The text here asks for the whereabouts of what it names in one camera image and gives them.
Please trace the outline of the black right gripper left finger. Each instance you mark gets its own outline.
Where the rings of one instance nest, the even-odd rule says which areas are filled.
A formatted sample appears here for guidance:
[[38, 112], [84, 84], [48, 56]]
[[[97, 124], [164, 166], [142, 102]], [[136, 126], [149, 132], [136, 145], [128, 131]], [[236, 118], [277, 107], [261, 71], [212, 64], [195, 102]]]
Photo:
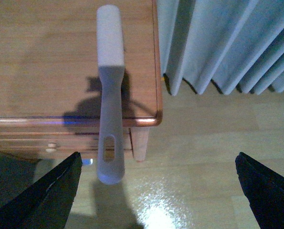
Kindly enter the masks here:
[[0, 208], [0, 229], [65, 228], [81, 171], [81, 154], [74, 152]]

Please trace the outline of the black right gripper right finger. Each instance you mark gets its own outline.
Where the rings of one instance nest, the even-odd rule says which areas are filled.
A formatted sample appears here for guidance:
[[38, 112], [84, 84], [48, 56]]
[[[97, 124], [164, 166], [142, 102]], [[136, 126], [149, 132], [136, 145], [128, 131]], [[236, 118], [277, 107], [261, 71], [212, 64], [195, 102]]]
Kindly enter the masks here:
[[262, 229], [284, 229], [284, 177], [240, 152], [236, 171], [244, 195]]

